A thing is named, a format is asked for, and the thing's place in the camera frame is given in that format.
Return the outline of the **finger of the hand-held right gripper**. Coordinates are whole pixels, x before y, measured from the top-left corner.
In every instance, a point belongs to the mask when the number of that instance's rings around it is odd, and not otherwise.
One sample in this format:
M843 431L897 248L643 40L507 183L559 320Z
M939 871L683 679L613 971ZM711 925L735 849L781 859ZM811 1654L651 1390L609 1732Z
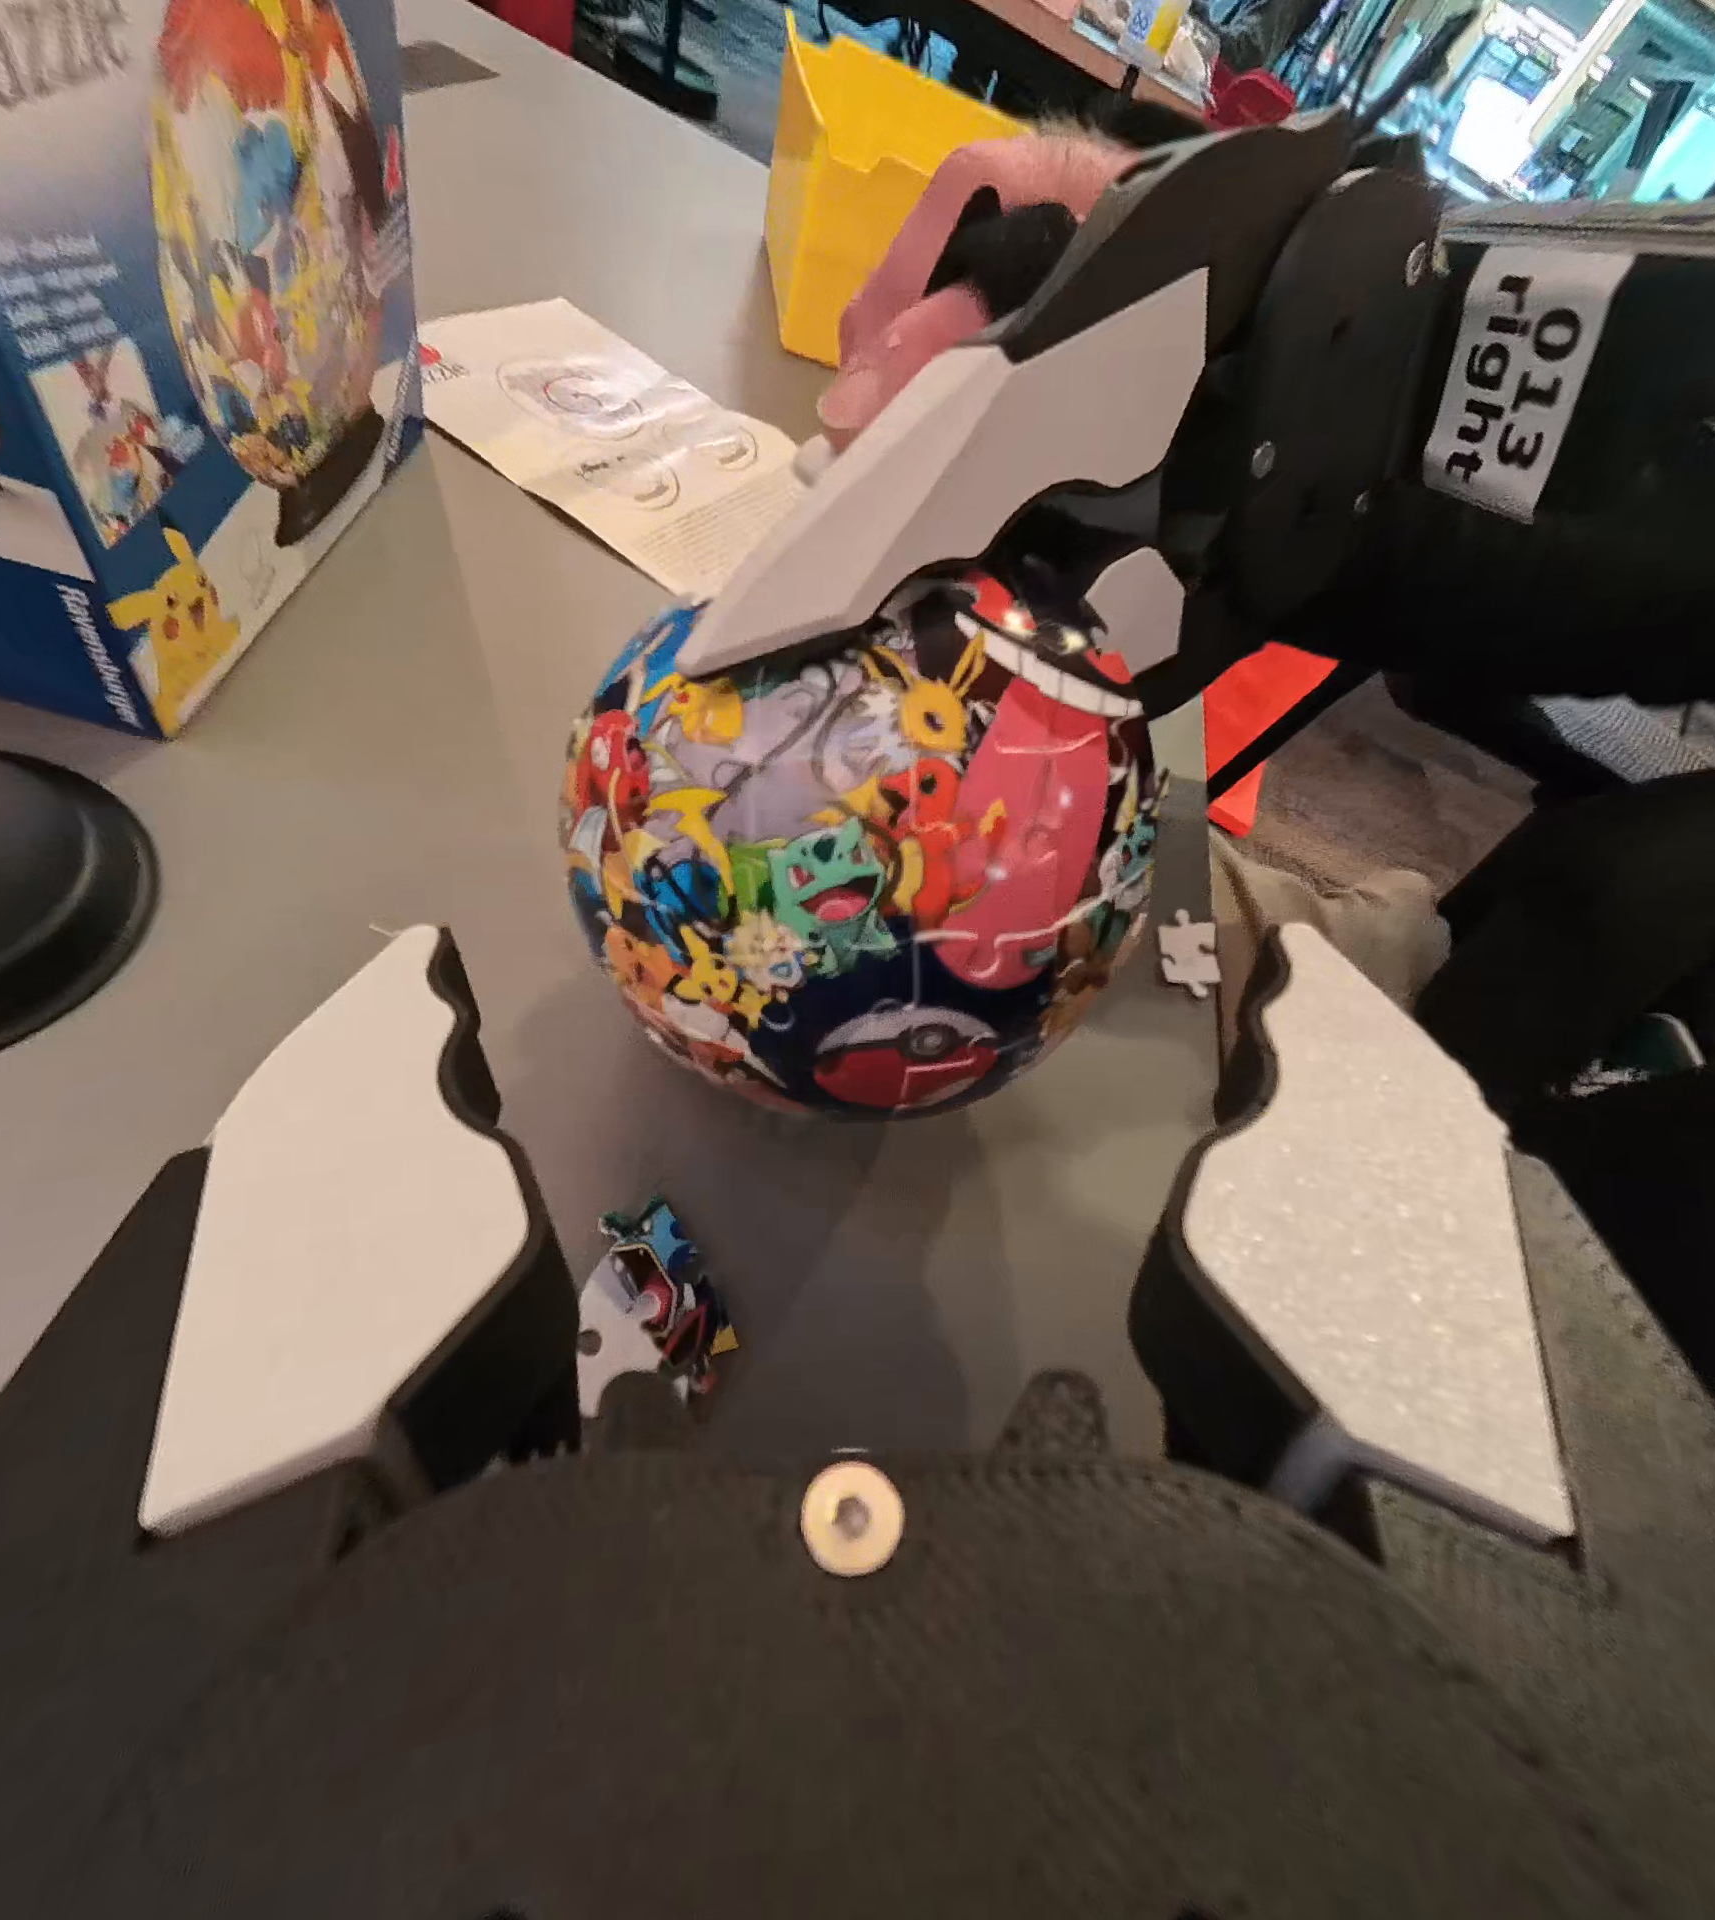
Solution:
M1085 588L1085 604L1103 627L1105 645L1129 670L1143 708L1181 708L1179 662L1185 588L1153 545L1113 557Z
M941 351L735 567L677 671L855 629L919 572L981 557L1043 491L1145 477L1201 378L1205 317L1199 267L1025 360L989 340Z

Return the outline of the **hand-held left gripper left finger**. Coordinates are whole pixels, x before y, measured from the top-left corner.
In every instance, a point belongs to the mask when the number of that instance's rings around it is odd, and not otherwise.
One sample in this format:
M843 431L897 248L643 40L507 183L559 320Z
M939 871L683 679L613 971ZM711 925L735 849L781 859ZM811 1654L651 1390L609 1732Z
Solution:
M409 1505L577 1421L579 1297L451 932L413 923L205 1139L139 1523L353 1469Z

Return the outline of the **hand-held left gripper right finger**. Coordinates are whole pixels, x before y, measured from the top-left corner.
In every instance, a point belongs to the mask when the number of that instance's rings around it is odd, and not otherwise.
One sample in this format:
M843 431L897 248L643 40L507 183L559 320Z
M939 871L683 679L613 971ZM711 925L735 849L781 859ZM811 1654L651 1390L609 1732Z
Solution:
M1253 961L1127 1326L1181 1459L1307 1518L1373 1482L1575 1535L1507 1129L1309 923Z

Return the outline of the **colourful puzzle ball shell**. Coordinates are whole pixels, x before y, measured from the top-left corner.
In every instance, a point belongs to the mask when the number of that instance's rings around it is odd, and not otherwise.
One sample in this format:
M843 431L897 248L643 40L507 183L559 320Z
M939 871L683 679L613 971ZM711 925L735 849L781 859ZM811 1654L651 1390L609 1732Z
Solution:
M665 1053L783 1111L985 1097L1153 917L1165 775L1109 623L1047 572L919 574L827 654L685 664L643 625L565 747L591 959Z

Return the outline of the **blue red puzzle piece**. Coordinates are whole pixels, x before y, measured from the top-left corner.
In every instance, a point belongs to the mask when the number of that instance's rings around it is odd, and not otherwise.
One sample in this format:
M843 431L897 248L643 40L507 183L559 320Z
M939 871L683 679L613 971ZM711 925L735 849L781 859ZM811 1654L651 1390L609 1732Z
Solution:
M603 1412L629 1375L667 1379L677 1404L699 1409L737 1350L725 1301L675 1207L655 1195L597 1219L601 1257L579 1292L577 1394L581 1421Z

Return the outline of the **black round ball stand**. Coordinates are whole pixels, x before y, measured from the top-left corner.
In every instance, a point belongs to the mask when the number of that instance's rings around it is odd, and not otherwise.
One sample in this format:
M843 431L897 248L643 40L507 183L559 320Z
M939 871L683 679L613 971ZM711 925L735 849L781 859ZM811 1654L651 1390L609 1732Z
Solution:
M93 998L149 929L159 866L95 780L0 749L0 1052Z

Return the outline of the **blue puzzle box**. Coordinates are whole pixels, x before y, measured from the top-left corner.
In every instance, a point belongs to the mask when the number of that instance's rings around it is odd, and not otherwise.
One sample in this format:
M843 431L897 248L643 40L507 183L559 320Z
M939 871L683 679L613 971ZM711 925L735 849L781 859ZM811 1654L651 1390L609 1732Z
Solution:
M421 436L389 2L0 2L0 699L181 732Z

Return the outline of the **person's right hand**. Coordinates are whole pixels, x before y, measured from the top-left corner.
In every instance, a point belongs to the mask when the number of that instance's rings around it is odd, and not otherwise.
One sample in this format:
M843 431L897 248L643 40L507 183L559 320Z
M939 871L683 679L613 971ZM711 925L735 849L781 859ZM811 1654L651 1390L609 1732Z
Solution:
M821 455L853 444L941 351L1021 309L1137 156L1071 122L945 156L843 309L817 401Z

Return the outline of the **yellow open bin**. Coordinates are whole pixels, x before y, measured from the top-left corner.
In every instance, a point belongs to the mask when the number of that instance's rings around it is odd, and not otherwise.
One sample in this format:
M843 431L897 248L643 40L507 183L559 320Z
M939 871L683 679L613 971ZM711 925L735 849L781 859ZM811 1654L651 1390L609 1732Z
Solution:
M835 370L845 306L945 156L1019 122L785 11L765 256L779 343Z

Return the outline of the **white instruction leaflet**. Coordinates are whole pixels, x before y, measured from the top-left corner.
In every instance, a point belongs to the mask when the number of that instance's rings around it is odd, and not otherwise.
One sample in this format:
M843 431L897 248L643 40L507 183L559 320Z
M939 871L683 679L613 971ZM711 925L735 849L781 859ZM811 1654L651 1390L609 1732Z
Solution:
M567 300L419 328L423 413L677 602L701 602L801 499L795 444Z

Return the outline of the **person's dark clothing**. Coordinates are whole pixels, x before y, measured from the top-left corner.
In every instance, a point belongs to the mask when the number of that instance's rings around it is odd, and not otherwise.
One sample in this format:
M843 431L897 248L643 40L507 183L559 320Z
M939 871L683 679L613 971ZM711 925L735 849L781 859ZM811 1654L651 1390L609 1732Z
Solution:
M1541 808L1441 912L1417 1021L1715 1401L1715 771Z

